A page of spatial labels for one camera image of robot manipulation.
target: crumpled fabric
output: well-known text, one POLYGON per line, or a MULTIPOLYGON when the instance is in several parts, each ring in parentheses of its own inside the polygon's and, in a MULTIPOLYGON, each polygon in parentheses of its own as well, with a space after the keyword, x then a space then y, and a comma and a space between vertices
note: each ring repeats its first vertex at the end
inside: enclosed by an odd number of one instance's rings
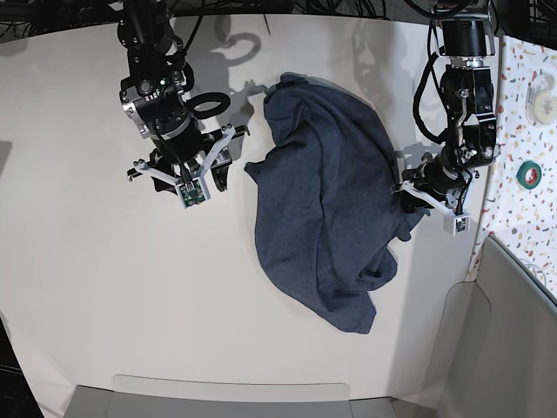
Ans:
POLYGON ((411 238, 393 146, 360 100, 283 75, 265 98, 276 147, 245 171, 258 185, 259 262, 282 292, 341 331, 369 333, 368 291, 397 272, 389 242, 411 238))

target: black cable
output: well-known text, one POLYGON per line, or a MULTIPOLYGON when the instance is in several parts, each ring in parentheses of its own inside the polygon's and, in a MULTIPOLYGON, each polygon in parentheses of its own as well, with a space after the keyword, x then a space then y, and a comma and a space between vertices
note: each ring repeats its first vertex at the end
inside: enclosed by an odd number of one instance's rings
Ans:
POLYGON ((423 17, 427 17, 428 19, 432 20, 443 20, 448 19, 450 17, 455 17, 459 13, 461 13, 466 7, 472 4, 473 0, 466 0, 464 3, 455 6, 449 11, 445 11, 443 13, 430 13, 429 11, 423 10, 419 7, 413 0, 404 0, 404 3, 408 4, 412 10, 419 13, 423 17))
POLYGON ((472 183, 472 174, 465 168, 464 171, 468 174, 468 181, 466 185, 462 188, 462 191, 459 195, 459 203, 456 205, 456 214, 461 215, 464 212, 464 196, 468 193, 468 188, 470 187, 470 183, 472 183))
POLYGON ((8 30, 10 30, 11 28, 11 24, 8 25, 8 27, 6 28, 6 30, 4 32, 2 32, 2 35, 0 35, 0 38, 2 38, 6 33, 8 33, 8 30))
MULTIPOLYGON (((432 57, 432 34, 435 31, 435 23, 433 20, 429 21, 429 31, 427 32, 427 59, 431 59, 432 57)), ((437 75, 435 74, 435 68, 432 68, 432 78, 433 83, 435 84, 435 90, 437 90, 437 94, 439 95, 439 99, 443 106, 445 106, 445 101, 443 100, 443 95, 441 94, 441 88, 439 86, 439 80, 437 79, 437 75)))
POLYGON ((160 104, 161 97, 166 92, 166 85, 168 84, 168 81, 164 78, 162 78, 159 81, 159 83, 161 81, 164 81, 164 85, 163 85, 163 88, 161 89, 160 94, 157 97, 157 102, 155 103, 155 109, 153 110, 153 131, 155 132, 155 135, 157 136, 159 144, 161 146, 163 146, 164 148, 166 148, 166 150, 170 154, 172 154, 172 157, 174 157, 176 159, 176 161, 178 162, 178 167, 180 167, 180 177, 182 178, 182 181, 184 182, 184 184, 187 185, 187 184, 191 183, 190 171, 185 168, 184 161, 182 161, 182 159, 178 156, 178 153, 176 152, 174 147, 170 143, 166 142, 158 131, 158 127, 157 127, 158 105, 160 104))
POLYGON ((414 116, 414 121, 418 126, 419 131, 430 141, 434 142, 435 144, 441 145, 445 140, 442 138, 442 133, 439 136, 433 135, 426 127, 426 124, 422 120, 419 114, 419 103, 421 102, 421 98, 424 94, 424 90, 426 89, 427 79, 429 78, 429 74, 432 72, 432 68, 437 61, 439 55, 433 53, 431 57, 427 60, 426 68, 424 68, 424 72, 421 75, 421 80, 419 81, 418 88, 416 89, 416 93, 414 94, 413 106, 412 106, 412 113, 414 116))
POLYGON ((364 5, 369 12, 369 16, 377 17, 377 11, 375 11, 375 7, 373 7, 373 3, 370 0, 364 0, 364 5))
MULTIPOLYGON (((206 6, 205 0, 202 0, 201 4, 202 4, 201 7, 204 9, 205 6, 206 6)), ((195 26, 193 27, 193 31, 191 32, 190 38, 188 39, 188 42, 185 44, 184 53, 187 54, 188 50, 190 49, 191 43, 193 42, 193 39, 195 38, 196 34, 198 33, 198 29, 199 29, 199 26, 201 26, 201 21, 202 20, 203 20, 203 15, 199 15, 198 21, 195 23, 195 26)))

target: white table surface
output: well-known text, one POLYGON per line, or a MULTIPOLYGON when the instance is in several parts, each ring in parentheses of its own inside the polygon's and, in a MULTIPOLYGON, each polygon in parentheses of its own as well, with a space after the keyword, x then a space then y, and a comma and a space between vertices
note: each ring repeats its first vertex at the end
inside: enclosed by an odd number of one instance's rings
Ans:
MULTIPOLYGON (((257 187, 243 168, 273 146, 257 86, 275 84, 284 71, 373 101, 395 149, 419 159, 430 144, 419 141, 412 97, 427 28, 267 18, 271 36, 262 16, 206 17, 191 48, 196 91, 234 93, 231 111, 206 127, 233 113, 232 122, 243 123, 252 113, 252 135, 228 192, 213 185, 213 199, 187 211, 150 180, 125 177, 152 144, 118 100, 128 68, 115 25, 0 45, 0 143, 11 146, 0 174, 0 311, 45 416, 61 416, 76 385, 110 389, 115 374, 342 382, 353 399, 421 390, 475 228, 452 238, 435 213, 410 242, 395 240, 399 272, 372 293, 372 331, 343 334, 265 277, 253 239, 257 187)), ((186 39, 193 22, 179 19, 177 34, 186 39)), ((490 64, 496 69, 495 58, 490 64)), ((445 115, 431 85, 422 109, 440 131, 445 115)), ((485 176, 474 184, 468 210, 477 222, 485 176)))

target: green tape roll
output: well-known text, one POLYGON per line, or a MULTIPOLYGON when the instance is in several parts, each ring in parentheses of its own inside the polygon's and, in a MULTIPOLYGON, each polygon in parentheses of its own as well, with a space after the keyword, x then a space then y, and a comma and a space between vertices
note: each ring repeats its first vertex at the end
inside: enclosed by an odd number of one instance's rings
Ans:
POLYGON ((533 161, 527 161, 520 166, 516 178, 522 187, 532 190, 541 182, 541 167, 533 161))

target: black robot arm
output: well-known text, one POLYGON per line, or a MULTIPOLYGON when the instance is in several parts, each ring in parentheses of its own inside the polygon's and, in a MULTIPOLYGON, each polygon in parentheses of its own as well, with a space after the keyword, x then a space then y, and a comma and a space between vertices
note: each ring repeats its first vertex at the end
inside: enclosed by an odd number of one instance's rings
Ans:
POLYGON ((232 163, 228 145, 247 130, 231 125, 208 133, 199 130, 198 120, 217 116, 231 101, 222 92, 185 99, 195 83, 193 69, 182 39, 171 27, 172 13, 164 0, 124 0, 111 7, 120 15, 117 37, 127 49, 130 70, 120 84, 120 101, 140 135, 156 146, 148 161, 134 162, 128 180, 147 175, 157 192, 177 194, 185 208, 198 205, 210 198, 208 171, 217 188, 226 190, 232 163), (206 104, 212 107, 198 109, 206 104))
POLYGON ((452 234, 469 229, 464 200, 474 169, 492 164, 499 155, 491 71, 484 64, 487 56, 494 55, 489 3, 490 0, 437 2, 433 6, 432 16, 445 16, 437 21, 445 41, 439 55, 450 58, 440 81, 447 128, 434 135, 419 115, 419 103, 439 57, 437 53, 430 56, 416 90, 413 115, 424 136, 444 147, 435 158, 427 153, 419 167, 404 170, 399 186, 407 212, 417 207, 440 209, 446 215, 445 227, 452 234), (471 116, 477 123, 467 123, 471 116))

